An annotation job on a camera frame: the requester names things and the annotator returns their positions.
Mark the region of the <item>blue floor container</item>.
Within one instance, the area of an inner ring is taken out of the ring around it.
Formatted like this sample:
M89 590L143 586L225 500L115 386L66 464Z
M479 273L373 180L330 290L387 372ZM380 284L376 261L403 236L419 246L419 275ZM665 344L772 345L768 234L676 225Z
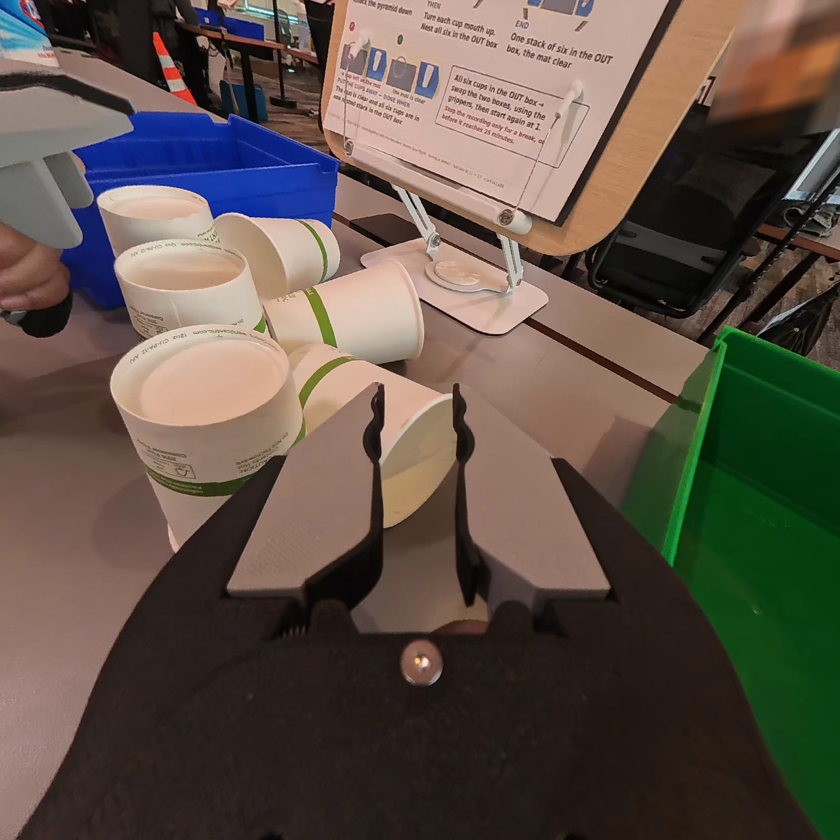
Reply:
M225 111L249 119L248 95L243 84L221 80L219 82L219 94ZM263 87L257 84L254 87L254 99L257 121L266 123L268 121L266 94Z

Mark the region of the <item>black office chair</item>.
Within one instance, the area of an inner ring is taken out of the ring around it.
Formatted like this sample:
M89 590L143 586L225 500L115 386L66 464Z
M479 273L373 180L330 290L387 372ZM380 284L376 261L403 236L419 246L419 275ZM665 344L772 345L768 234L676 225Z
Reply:
M714 152L673 140L623 221L587 253L589 288L631 310L694 315L829 135Z

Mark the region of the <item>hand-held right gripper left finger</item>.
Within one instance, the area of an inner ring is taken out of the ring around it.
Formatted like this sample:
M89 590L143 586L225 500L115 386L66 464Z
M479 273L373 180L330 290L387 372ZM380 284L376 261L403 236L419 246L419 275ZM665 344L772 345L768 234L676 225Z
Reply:
M227 583L234 597L352 610L383 571L385 388L374 382L286 456Z

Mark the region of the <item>blue plastic bin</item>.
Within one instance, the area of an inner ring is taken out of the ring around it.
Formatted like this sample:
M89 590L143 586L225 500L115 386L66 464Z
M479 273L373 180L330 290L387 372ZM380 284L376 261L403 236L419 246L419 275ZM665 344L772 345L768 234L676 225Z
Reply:
M214 216L332 225L337 159L239 117L140 112L130 120L131 132L75 150L94 196L121 186L170 186L205 198Z

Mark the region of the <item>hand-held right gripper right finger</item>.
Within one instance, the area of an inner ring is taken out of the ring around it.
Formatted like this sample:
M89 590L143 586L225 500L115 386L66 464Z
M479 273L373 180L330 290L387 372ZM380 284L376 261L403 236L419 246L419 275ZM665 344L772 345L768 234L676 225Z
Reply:
M602 600L610 585L549 452L453 387L455 567L467 606Z

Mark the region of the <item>instruction sheet on stand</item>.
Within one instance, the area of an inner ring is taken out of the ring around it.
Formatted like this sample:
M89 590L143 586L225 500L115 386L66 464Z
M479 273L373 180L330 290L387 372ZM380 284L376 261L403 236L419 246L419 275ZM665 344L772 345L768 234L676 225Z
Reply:
M348 2L336 2L330 42ZM329 147L345 163L396 189L421 237L366 255L395 259L426 304L471 329L502 335L548 303L525 282L519 246L570 256L597 244L623 220L664 152L700 85L717 64L745 2L683 1L642 75L603 154L567 218L551 224L377 152L362 153L325 128ZM323 122L337 67L330 47L324 71Z

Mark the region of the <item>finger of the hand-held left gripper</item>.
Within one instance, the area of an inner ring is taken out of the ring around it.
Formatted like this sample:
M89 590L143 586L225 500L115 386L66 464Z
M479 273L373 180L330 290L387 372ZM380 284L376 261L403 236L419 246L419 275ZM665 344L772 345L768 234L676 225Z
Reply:
M81 82L83 79L77 74L65 72L54 53L41 55L32 49L1 50L3 85L56 85L68 81Z
M80 79L2 79L1 167L118 137L134 114L131 100Z

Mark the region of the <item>white wipes canister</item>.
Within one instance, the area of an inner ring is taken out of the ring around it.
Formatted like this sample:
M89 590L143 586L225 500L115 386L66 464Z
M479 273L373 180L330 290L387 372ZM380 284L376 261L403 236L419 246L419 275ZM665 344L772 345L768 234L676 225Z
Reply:
M1 50L55 53L33 1L1 1Z

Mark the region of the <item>small blue storage bin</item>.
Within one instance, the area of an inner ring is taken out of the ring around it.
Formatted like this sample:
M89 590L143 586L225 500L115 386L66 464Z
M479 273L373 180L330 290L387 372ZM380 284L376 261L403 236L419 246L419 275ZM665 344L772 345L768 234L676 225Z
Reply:
M194 7L198 16L199 25L203 28L225 29L229 34L240 37L265 41L265 28L261 23L253 23L243 18L224 13L224 20L219 17L219 12L212 9Z

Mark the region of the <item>person's left hand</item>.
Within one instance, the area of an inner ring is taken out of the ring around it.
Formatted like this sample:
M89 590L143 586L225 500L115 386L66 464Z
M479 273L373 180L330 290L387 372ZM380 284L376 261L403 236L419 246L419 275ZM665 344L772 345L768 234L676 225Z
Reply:
M70 274L61 257L61 250L1 224L1 309L37 311L63 302Z

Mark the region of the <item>green plastic bin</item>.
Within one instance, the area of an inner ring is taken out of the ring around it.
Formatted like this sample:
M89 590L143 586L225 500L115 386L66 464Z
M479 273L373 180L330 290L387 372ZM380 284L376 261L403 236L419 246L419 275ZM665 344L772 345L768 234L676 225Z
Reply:
M838 838L838 373L725 328L650 431L622 511L687 583L800 806Z

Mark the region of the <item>brown desk black legs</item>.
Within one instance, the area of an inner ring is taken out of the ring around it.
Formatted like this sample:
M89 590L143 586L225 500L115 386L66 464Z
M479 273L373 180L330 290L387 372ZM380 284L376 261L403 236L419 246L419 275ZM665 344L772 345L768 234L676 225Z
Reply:
M185 32L191 33L195 36L205 37L211 44L220 49L225 57L230 57L232 51L239 56L239 64L245 90L247 120L260 124L256 99L256 84L250 63L252 58L257 58L259 60L274 59L276 61L280 86L280 101L283 102L284 105L289 105L292 108L296 107L293 101L285 99L285 80L282 59L282 51L285 48L284 45L270 40L231 35L224 27L213 28L191 25L181 19L178 19L175 23L178 28L184 30Z

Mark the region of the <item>orange striped traffic cone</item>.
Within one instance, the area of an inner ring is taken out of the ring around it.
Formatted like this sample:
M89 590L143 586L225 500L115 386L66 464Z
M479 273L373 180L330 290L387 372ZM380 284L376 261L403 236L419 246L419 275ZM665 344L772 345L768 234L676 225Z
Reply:
M196 101L189 91L187 85L184 82L184 79L178 70L174 60L170 56L167 48L165 47L164 41L161 38L161 35L154 31L152 34L153 38L153 45L155 54L159 60L161 65L161 70L163 72L164 81L166 86L168 87L169 92L192 105L196 105Z

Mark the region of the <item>black bag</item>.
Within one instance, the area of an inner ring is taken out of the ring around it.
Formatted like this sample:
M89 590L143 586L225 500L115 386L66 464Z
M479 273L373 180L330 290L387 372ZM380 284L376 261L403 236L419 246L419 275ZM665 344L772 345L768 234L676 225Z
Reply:
M785 311L757 332L757 337L808 356L822 337L839 298L839 281L799 306Z

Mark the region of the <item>printed instruction sheet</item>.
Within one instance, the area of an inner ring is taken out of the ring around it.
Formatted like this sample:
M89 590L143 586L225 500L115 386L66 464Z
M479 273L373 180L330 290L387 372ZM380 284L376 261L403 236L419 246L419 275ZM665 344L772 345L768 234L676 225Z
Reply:
M323 127L562 223L680 2L348 2Z

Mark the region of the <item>white paper cup green band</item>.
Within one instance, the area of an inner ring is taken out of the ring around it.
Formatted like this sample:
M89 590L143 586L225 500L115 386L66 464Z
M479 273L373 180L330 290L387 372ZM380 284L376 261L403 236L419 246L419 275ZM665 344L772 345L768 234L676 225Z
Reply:
M207 200L186 189L125 185L102 192L97 205L115 257L163 239L219 241Z
M429 389L323 343L307 343L289 355L305 434L368 385L385 388L381 431L384 527L392 528L430 498L455 462L453 397Z
M175 549L306 433L287 354L265 332L163 332L121 358L110 390Z
M271 336L288 353L323 343L373 364L416 359L424 348L421 302L402 264L371 268L263 300Z
M214 222L220 243L247 259L263 301L317 286L340 267L339 243L330 226L317 219L225 213Z
M267 331L249 263L235 249L159 239L123 251L114 272L141 341L202 324Z

